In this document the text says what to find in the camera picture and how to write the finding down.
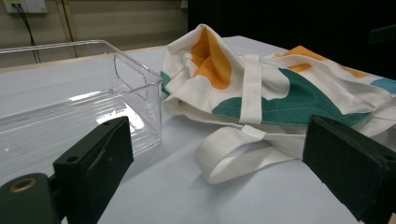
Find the white wall socket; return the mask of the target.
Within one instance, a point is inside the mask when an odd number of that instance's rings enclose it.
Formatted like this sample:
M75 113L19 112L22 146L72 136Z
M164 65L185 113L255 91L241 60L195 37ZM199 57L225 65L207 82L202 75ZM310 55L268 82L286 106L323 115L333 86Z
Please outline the white wall socket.
M45 14L48 12L45 0L2 0L7 13L18 12L30 14Z

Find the white colour-patch tote bag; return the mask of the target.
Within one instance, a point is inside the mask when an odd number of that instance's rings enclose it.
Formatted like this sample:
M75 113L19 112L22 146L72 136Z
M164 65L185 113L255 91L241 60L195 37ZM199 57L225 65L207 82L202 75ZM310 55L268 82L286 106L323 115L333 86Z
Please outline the white colour-patch tote bag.
M313 115L366 136L396 125L396 81L302 46L238 55L205 24L166 47L161 76L168 114L219 125L195 151L210 184L300 159Z

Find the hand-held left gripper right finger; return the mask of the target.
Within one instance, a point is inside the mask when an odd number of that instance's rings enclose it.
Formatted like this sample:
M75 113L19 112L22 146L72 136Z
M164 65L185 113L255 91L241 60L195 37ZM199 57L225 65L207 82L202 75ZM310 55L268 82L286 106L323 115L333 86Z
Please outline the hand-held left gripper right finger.
M303 162L363 223L396 214L396 152L337 120L310 118Z

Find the clear plastic container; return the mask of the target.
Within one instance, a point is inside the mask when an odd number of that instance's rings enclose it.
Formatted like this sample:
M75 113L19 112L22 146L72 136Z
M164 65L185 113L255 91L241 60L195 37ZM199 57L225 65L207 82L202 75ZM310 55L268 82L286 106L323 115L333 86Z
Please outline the clear plastic container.
M53 162L98 125L127 117L133 153L162 138L162 79L103 40L0 49L0 186Z

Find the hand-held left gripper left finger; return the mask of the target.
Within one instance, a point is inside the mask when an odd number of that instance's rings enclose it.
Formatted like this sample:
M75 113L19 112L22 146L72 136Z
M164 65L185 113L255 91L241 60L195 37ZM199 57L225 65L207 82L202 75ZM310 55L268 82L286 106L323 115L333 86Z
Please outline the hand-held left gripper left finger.
M129 119L108 120L54 163L68 224L96 224L134 161Z

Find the black curtain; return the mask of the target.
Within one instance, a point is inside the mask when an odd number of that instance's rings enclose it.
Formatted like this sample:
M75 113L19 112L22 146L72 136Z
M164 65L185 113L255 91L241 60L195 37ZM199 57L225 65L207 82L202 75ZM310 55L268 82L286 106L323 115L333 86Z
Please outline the black curtain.
M188 29L201 23L396 79L396 0L188 0Z

